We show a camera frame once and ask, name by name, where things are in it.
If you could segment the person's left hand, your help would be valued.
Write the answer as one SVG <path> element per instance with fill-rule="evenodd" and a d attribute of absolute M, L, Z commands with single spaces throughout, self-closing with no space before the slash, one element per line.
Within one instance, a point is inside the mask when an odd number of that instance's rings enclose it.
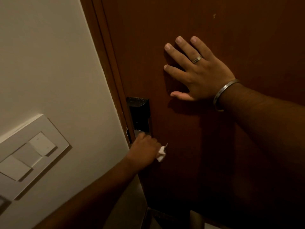
<path fill-rule="evenodd" d="M 126 159 L 137 172 L 149 166 L 157 157 L 161 144 L 150 135 L 140 133 L 133 142 Z"/>

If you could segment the person's right hand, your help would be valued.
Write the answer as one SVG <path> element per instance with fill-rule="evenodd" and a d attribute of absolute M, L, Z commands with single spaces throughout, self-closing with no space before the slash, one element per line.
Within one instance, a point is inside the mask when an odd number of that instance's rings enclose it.
<path fill-rule="evenodd" d="M 181 36 L 176 38 L 175 43 L 181 50 L 189 44 Z M 190 46 L 194 48 L 195 55 L 197 49 L 192 44 Z M 192 60 L 194 55 L 191 57 L 186 52 L 183 54 L 194 64 L 193 69 L 181 70 L 170 65 L 165 65 L 163 68 L 171 77 L 188 88 L 194 101 L 212 99 L 224 85 L 235 80 L 231 70 L 217 57 L 215 60 L 205 60 L 201 57 L 199 60 Z"/>

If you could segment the white tissue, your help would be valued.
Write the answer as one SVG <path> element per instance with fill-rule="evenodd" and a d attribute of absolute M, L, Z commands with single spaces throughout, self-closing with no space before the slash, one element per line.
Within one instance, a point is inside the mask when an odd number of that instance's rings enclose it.
<path fill-rule="evenodd" d="M 166 157 L 166 147 L 168 146 L 168 143 L 165 146 L 162 146 L 160 150 L 158 151 L 158 154 L 156 156 L 156 159 L 158 162 L 162 162 L 162 160 Z"/>

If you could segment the brown wooden door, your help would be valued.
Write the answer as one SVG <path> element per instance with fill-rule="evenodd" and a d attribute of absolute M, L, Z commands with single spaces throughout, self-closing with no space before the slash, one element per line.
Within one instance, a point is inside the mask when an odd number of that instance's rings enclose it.
<path fill-rule="evenodd" d="M 178 36 L 199 37 L 241 83 L 305 105 L 305 0 L 101 0 L 126 97 L 149 99 L 163 162 L 140 177 L 149 205 L 231 228 L 305 228 L 305 178 L 263 153 L 212 101 L 163 71 Z"/>

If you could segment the person's left forearm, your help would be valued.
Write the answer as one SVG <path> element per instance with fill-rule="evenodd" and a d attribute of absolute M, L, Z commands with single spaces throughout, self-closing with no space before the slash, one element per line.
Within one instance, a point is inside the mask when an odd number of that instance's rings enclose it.
<path fill-rule="evenodd" d="M 117 200 L 138 170 L 132 160 L 125 157 L 102 177 L 94 181 L 33 229 L 66 229 L 80 221 L 94 205 L 101 205 L 102 219 L 106 219 Z"/>

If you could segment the person's right forearm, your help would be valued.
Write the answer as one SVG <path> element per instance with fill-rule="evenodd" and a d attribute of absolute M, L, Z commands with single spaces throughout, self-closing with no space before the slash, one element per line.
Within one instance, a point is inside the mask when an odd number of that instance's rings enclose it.
<path fill-rule="evenodd" d="M 256 145 L 305 183 L 305 106 L 233 84 L 219 104 Z"/>

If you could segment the silver metal bangle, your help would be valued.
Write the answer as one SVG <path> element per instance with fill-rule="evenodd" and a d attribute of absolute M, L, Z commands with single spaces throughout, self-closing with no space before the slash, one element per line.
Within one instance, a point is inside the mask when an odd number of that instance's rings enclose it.
<path fill-rule="evenodd" d="M 219 109 L 218 108 L 218 99 L 220 98 L 220 96 L 223 94 L 223 92 L 229 88 L 231 85 L 235 84 L 235 83 L 240 83 L 240 81 L 238 79 L 232 80 L 230 82 L 228 82 L 226 85 L 224 85 L 215 95 L 214 99 L 213 99 L 213 106 L 215 108 L 215 111 L 217 112 L 223 112 L 223 109 Z"/>

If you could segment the black door lock plate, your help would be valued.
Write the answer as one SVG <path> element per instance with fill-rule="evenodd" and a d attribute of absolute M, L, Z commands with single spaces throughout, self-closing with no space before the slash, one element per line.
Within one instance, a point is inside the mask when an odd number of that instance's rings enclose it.
<path fill-rule="evenodd" d="M 153 137 L 149 99 L 126 97 L 135 137 L 145 133 Z"/>

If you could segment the brown wooden door frame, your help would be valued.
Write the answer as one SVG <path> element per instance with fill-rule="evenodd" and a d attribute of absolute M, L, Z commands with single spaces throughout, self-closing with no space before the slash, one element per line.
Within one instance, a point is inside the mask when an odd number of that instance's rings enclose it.
<path fill-rule="evenodd" d="M 135 139 L 135 136 L 133 132 L 130 133 L 129 131 L 129 129 L 132 129 L 130 117 L 125 116 L 128 109 L 127 104 L 122 103 L 125 95 L 112 48 L 102 0 L 80 0 L 80 2 L 119 116 L 125 139 L 128 146 L 131 147 L 131 143 Z"/>

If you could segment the white rocker switch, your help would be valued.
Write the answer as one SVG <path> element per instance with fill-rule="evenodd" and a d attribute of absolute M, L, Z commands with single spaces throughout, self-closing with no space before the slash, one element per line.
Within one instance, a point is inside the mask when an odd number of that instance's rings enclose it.
<path fill-rule="evenodd" d="M 10 177 L 15 181 L 22 179 L 31 168 L 10 155 L 0 162 L 0 173 Z"/>
<path fill-rule="evenodd" d="M 34 148 L 29 144 L 25 143 L 23 146 L 18 148 L 12 156 L 17 160 L 21 161 L 25 165 L 32 168 L 36 163 L 38 163 L 42 156 L 34 150 Z"/>
<path fill-rule="evenodd" d="M 39 132 L 36 136 L 30 139 L 29 144 L 39 153 L 41 156 L 49 156 L 57 146 L 51 142 L 43 132 Z"/>

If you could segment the white wall switch plate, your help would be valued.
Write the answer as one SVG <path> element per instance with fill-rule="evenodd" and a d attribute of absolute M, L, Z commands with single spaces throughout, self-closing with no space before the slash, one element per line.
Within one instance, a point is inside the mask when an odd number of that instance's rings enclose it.
<path fill-rule="evenodd" d="M 43 114 L 0 136 L 0 197 L 13 201 L 69 143 Z"/>

